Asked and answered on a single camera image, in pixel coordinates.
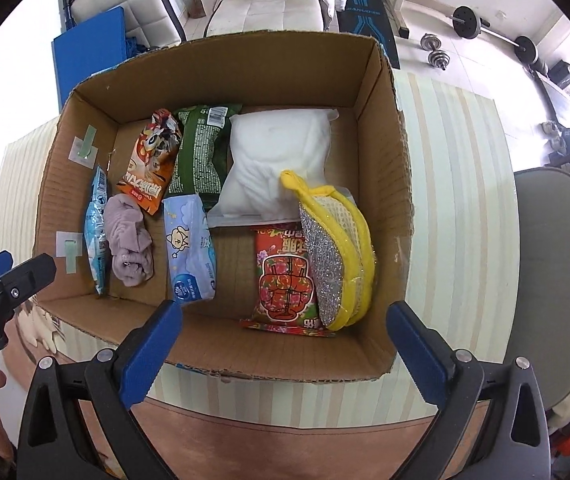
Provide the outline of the blue bear tissue pack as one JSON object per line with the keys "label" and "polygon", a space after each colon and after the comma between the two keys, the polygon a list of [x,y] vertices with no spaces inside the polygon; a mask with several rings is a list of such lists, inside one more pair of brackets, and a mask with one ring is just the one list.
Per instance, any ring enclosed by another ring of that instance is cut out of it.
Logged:
{"label": "blue bear tissue pack", "polygon": [[173,298],[183,304],[215,298],[217,259],[200,197],[165,198],[163,225]]}

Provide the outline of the green snack bag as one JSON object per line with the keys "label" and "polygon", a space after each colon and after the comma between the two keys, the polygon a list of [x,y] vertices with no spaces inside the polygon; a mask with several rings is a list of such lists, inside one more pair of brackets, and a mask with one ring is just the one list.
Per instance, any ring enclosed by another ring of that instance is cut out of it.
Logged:
{"label": "green snack bag", "polygon": [[218,203],[229,172],[231,118],[242,104],[195,105],[174,112],[182,140],[166,196],[196,194],[206,211]]}

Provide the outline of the blue milk powder sachet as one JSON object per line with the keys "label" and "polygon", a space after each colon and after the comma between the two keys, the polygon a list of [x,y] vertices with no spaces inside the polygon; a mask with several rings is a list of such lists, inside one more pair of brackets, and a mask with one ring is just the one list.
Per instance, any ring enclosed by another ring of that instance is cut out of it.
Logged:
{"label": "blue milk powder sachet", "polygon": [[94,289],[99,296],[106,292],[108,244],[104,210],[107,200],[107,177],[103,168],[97,166],[91,182],[90,200],[84,215],[84,243],[86,243]]}

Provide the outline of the blue folded mat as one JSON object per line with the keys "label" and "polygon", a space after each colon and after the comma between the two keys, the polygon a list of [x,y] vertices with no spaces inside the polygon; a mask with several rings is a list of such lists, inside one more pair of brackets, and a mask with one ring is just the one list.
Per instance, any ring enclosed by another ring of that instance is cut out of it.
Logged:
{"label": "blue folded mat", "polygon": [[80,82],[128,58],[124,9],[116,6],[63,32],[52,41],[52,54],[62,110]]}

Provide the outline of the purple plush cloth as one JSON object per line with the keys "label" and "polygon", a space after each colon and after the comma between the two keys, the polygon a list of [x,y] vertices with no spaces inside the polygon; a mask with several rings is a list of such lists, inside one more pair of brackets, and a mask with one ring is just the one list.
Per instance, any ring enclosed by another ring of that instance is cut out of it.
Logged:
{"label": "purple plush cloth", "polygon": [[139,286],[154,275],[153,241],[143,211],[130,195],[115,194],[104,210],[112,270],[126,287]]}

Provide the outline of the chrome dumbbell far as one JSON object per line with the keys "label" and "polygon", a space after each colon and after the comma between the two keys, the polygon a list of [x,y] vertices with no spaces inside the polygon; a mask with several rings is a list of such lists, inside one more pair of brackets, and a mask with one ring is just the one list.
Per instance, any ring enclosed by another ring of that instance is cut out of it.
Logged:
{"label": "chrome dumbbell far", "polygon": [[421,40],[419,40],[419,44],[423,50],[428,52],[439,50],[442,46],[440,38],[434,34],[430,34],[430,32],[426,32],[426,34],[422,36]]}

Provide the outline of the chrome dumbbell near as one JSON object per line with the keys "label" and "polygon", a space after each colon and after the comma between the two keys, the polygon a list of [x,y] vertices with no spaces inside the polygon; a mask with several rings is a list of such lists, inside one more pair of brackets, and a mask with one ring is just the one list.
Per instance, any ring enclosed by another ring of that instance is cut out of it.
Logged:
{"label": "chrome dumbbell near", "polygon": [[427,62],[431,67],[438,70],[446,70],[451,63],[451,58],[448,53],[441,49],[434,49],[428,53]]}

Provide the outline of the white pillow pack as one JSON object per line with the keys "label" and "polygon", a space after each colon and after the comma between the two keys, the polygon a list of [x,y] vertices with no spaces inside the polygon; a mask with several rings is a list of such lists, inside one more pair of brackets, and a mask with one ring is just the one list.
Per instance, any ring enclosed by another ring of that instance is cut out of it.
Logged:
{"label": "white pillow pack", "polygon": [[358,133],[349,110],[284,108],[234,116],[230,150],[232,166],[207,214],[212,228],[296,221],[296,196],[279,180],[284,170],[313,188],[331,184],[358,194]]}

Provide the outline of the black blue weight bench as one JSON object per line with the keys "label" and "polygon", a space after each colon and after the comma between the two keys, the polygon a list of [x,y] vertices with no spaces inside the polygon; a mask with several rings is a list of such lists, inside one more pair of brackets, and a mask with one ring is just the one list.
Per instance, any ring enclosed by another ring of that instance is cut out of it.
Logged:
{"label": "black blue weight bench", "polygon": [[399,70],[400,60],[383,0],[347,0],[345,10],[338,13],[340,32],[376,39],[384,48],[388,61]]}

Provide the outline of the cardboard box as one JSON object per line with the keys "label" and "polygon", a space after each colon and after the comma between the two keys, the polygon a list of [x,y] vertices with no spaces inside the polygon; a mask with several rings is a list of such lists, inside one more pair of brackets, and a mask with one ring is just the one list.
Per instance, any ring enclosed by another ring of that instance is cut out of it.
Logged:
{"label": "cardboard box", "polygon": [[[93,178],[72,160],[88,127],[110,191],[142,214],[154,271],[138,286],[89,261],[68,270]],[[39,194],[38,296],[57,318],[119,342],[165,300],[189,302],[173,364],[297,382],[388,372],[390,304],[403,298],[412,197],[386,55],[371,38],[244,32],[142,54],[70,93]]]}

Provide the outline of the white padded side chair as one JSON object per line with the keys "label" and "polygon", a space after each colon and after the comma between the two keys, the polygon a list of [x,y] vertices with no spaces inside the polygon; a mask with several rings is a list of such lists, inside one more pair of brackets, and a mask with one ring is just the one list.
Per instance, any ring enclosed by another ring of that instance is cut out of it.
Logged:
{"label": "white padded side chair", "polygon": [[125,14],[125,34],[145,48],[171,47],[186,40],[183,0],[58,0],[62,27],[72,28],[114,8]]}

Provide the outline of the chrome dumbbell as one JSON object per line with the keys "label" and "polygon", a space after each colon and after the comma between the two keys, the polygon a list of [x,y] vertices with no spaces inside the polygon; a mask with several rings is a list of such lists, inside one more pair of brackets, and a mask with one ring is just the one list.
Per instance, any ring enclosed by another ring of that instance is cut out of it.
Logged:
{"label": "chrome dumbbell", "polygon": [[431,67],[438,70],[446,70],[451,63],[451,58],[448,53],[441,49],[434,49],[428,53],[427,62]]}
{"label": "chrome dumbbell", "polygon": [[426,34],[422,36],[421,40],[419,40],[419,44],[423,50],[428,52],[439,50],[442,46],[440,38],[434,34],[430,34],[430,32],[426,32]]}

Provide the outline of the red patterned snack bag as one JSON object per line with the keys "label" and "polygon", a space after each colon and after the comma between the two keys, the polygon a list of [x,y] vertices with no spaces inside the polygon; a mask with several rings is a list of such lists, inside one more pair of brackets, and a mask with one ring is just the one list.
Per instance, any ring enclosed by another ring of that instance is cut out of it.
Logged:
{"label": "red patterned snack bag", "polygon": [[257,226],[255,251],[257,302],[242,326],[285,335],[332,337],[319,315],[301,224]]}

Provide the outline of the yellow silver scrubbing mitt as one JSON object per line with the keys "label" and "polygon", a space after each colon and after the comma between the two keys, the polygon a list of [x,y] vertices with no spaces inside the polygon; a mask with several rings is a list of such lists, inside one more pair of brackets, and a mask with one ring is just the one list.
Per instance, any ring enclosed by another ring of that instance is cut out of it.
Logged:
{"label": "yellow silver scrubbing mitt", "polygon": [[358,323],[370,309],[376,278],[365,217],[341,188],[313,188],[291,170],[282,171],[279,180],[298,200],[322,324],[338,332]]}

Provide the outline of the orange snack bag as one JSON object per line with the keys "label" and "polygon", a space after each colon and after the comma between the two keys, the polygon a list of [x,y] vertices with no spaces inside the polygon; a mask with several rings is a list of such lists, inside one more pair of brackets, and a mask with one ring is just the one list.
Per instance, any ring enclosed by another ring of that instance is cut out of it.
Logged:
{"label": "orange snack bag", "polygon": [[180,124],[169,110],[155,110],[136,139],[127,170],[117,183],[120,192],[130,195],[151,216],[168,188],[182,138]]}

